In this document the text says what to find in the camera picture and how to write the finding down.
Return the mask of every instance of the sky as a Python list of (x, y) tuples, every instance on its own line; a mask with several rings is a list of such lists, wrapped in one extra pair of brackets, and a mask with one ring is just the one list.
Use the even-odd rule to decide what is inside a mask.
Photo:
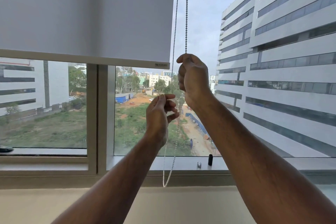
[[(188, 41), (187, 52), (197, 55), (209, 69), (209, 75), (215, 74), (218, 55), (219, 34), (222, 12), (234, 0), (188, 0)], [(170, 66), (172, 66), (172, 50), (175, 26), (176, 0), (174, 0), (172, 41), (170, 51)], [(175, 43), (176, 60), (185, 53), (186, 0), (178, 0), (177, 29)], [(139, 72), (149, 71), (161, 74), (159, 69), (136, 69)], [(179, 64), (174, 61), (174, 71), (177, 73)]]

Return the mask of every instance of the blind fabric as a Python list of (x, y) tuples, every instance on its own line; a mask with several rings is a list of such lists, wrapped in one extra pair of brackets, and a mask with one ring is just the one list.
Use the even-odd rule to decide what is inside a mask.
[(173, 0), (0, 0), (0, 56), (169, 69)]

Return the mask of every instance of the person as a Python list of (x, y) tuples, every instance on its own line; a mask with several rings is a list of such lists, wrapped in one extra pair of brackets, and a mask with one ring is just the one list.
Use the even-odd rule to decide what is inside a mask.
[[(211, 93), (207, 66), (183, 54), (179, 88), (216, 144), (258, 224), (336, 223), (336, 207), (298, 170), (275, 154)], [(135, 147), (53, 224), (123, 223), (158, 151), (167, 126), (179, 114), (173, 94), (155, 98), (146, 110), (147, 129)]]

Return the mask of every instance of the person's left hand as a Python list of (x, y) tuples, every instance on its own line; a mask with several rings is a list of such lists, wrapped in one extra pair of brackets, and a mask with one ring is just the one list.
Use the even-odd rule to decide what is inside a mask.
[(172, 100), (175, 98), (174, 94), (162, 94), (153, 99), (146, 110), (146, 135), (157, 142), (161, 148), (167, 142), (168, 138), (168, 124), (175, 120), (179, 113), (177, 111), (176, 103)]

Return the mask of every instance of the blue fence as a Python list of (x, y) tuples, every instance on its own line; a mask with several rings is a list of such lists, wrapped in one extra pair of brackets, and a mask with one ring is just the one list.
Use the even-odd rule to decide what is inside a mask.
[(204, 133), (204, 134), (207, 134), (208, 136), (209, 136), (209, 134), (208, 134), (208, 132), (206, 131), (206, 129), (205, 129), (205, 127), (203, 126), (203, 124), (195, 117), (195, 116), (193, 116), (191, 113), (189, 113), (189, 112), (186, 112), (185, 113), (185, 116), (186, 117), (191, 117), (191, 119), (192, 120), (194, 120), (195, 121), (195, 123), (196, 123), (196, 125), (199, 127), (199, 129)]

